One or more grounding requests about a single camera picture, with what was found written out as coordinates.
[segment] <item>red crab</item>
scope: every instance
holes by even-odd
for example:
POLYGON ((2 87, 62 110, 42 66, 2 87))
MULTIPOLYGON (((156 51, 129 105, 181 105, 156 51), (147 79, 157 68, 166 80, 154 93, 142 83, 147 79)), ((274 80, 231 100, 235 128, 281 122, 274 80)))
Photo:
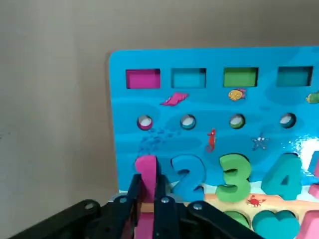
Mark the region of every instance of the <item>red crab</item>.
POLYGON ((256 207, 260 207, 261 203, 263 203, 266 199, 263 200, 258 200, 255 198, 255 195, 251 195, 250 199, 247 199, 247 204, 251 205, 252 207, 256 208, 256 207))

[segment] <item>metal screw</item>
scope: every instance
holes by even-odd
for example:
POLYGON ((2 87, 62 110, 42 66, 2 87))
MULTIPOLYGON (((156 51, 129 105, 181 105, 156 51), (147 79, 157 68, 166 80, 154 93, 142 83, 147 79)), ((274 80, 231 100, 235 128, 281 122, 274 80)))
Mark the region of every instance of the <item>metal screw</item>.
POLYGON ((125 203, 126 201, 127 199, 125 197, 120 199, 120 203, 125 203))
POLYGON ((161 202, 162 202, 162 203, 168 203, 168 202, 169 202, 169 198, 163 197, 163 198, 161 199, 161 202))
POLYGON ((194 208, 195 210, 201 210, 201 209, 202 209, 202 206, 201 206, 199 203, 195 203, 194 206, 193 206, 193 208, 194 208))
POLYGON ((93 204, 93 203, 89 203, 89 204, 85 205, 84 208, 85 208, 86 210, 92 209, 92 208, 94 208, 94 204, 93 204))

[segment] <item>yellow fish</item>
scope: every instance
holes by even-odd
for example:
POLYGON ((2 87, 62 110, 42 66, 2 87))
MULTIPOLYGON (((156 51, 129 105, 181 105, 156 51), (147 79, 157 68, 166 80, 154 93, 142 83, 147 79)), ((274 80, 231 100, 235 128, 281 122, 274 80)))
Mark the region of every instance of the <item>yellow fish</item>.
POLYGON ((235 89, 235 90, 232 90, 231 92, 229 92, 228 97, 232 101, 237 101, 237 100, 240 100, 240 99, 244 99, 246 97, 245 92, 246 92, 245 89, 235 89))

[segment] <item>green number 3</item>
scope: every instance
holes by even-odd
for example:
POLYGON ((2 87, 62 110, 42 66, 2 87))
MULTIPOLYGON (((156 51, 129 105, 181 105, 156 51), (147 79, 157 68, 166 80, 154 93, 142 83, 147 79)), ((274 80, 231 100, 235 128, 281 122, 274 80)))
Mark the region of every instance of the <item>green number 3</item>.
POLYGON ((227 154, 220 159, 220 165, 224 170, 226 186, 217 187, 216 195, 223 202, 239 202, 250 194, 248 178, 251 174, 251 165, 240 154, 227 154))

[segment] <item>cartoon fish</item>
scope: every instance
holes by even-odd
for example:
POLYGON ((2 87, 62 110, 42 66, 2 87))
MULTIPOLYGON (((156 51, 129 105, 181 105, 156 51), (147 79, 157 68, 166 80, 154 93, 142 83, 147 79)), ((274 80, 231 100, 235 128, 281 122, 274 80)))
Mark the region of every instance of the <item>cartoon fish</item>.
POLYGON ((212 129, 210 133, 207 134, 209 136, 208 146, 206 147, 207 152, 212 152, 215 149, 216 144, 216 129, 212 129))
POLYGON ((245 89, 235 89, 235 90, 232 90, 231 92, 229 92, 228 97, 232 101, 237 101, 237 100, 240 100, 240 99, 244 99, 246 97, 245 92, 246 92, 245 89))
POLYGON ((169 97, 162 106, 176 106, 188 97, 186 93, 175 92, 171 97, 169 97))
POLYGON ((307 100, 308 103, 310 103, 310 104, 319 103, 319 91, 316 92, 316 93, 309 94, 309 95, 307 96, 306 100, 307 100))

